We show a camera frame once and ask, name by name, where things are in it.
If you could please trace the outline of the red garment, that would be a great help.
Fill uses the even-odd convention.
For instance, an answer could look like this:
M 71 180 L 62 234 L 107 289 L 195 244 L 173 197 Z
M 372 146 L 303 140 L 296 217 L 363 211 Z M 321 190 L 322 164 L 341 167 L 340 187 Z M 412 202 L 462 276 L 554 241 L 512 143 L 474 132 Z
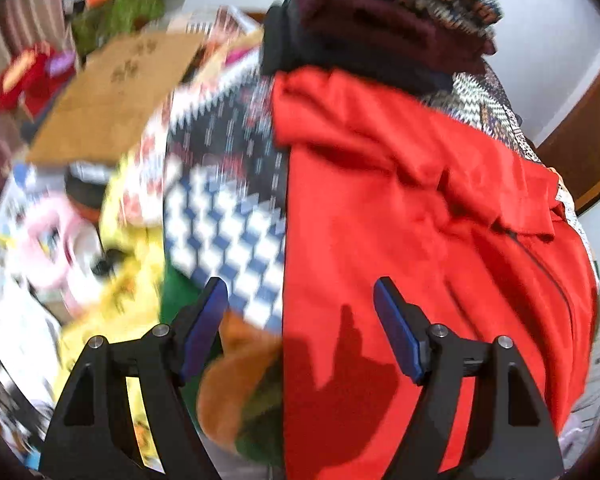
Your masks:
M 378 479 L 414 411 L 373 305 L 391 278 L 467 339 L 513 339 L 556 428 L 588 376 L 597 281 L 559 179 L 407 94 L 305 67 L 273 84 L 290 151 L 283 434 L 291 479 Z

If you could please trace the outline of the orange green plush toy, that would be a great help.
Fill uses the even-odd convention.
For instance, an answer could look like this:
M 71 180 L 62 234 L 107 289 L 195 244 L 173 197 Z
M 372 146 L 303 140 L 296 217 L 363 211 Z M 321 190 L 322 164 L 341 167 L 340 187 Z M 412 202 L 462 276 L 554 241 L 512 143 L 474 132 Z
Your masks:
M 227 311 L 222 352 L 201 375 L 196 416 L 202 433 L 226 452 L 284 466 L 282 337 Z

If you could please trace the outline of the yellow printed cloth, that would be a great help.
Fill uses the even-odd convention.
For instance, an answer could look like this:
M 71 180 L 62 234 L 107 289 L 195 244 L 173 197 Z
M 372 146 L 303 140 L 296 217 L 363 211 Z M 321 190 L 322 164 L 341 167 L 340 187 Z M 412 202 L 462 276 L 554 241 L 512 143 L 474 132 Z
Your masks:
M 113 344 L 138 339 L 159 322 L 164 275 L 162 227 L 125 224 L 119 214 L 123 181 L 132 166 L 132 155 L 120 159 L 107 185 L 99 220 L 104 247 L 122 250 L 125 258 L 121 269 L 106 279 L 99 302 L 60 332 L 55 400 L 59 399 L 74 363 L 91 337 L 102 335 Z

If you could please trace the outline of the brown wooden wardrobe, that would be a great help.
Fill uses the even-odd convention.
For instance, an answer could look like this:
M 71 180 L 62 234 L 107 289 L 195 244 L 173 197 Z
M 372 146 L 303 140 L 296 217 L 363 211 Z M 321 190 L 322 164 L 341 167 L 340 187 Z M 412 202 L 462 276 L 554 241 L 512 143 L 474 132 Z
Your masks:
M 538 155 L 562 176 L 579 214 L 600 200 L 600 73 Z

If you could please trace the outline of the patchwork patterned bedspread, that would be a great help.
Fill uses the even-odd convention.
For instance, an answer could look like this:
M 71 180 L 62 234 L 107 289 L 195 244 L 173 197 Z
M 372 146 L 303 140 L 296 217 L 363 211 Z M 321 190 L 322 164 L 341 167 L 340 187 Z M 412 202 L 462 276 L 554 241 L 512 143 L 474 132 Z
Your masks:
M 279 334 L 289 156 L 274 145 L 260 26 L 218 6 L 169 28 L 201 34 L 192 79 L 152 113 L 111 195 L 126 223 L 162 232 L 168 318 L 179 289 L 217 276 L 233 311 Z

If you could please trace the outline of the brown cardboard box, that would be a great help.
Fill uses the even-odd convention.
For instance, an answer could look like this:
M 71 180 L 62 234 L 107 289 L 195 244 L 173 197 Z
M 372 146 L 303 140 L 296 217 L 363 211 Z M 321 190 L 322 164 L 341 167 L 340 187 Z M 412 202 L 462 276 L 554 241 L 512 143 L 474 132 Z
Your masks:
M 144 32 L 108 42 L 55 101 L 26 162 L 42 167 L 117 162 L 140 140 L 203 43 L 203 34 L 190 32 Z

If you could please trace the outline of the red plush toy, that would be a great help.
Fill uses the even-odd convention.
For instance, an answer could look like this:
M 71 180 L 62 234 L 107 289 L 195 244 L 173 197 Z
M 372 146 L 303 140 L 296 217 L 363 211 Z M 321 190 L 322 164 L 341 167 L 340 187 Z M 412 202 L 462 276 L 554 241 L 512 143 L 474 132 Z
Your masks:
M 57 51 L 47 41 L 24 49 L 0 75 L 0 113 L 18 106 L 37 118 L 60 88 L 76 74 L 76 51 Z

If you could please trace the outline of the green storage box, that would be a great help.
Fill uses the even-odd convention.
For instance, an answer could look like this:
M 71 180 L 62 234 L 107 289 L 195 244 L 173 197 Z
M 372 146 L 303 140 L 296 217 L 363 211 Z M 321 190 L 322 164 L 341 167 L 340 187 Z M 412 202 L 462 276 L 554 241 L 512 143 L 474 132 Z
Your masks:
M 86 58 L 118 35 L 138 32 L 166 12 L 164 0 L 108 0 L 70 21 L 76 53 Z

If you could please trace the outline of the maroon folded garment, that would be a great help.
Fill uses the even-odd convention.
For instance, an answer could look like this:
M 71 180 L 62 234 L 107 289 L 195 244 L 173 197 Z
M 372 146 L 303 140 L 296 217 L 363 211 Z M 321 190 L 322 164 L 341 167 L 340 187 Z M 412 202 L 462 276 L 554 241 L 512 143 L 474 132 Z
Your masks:
M 482 74 L 494 41 L 449 29 L 385 0 L 294 0 L 306 32 L 436 72 Z

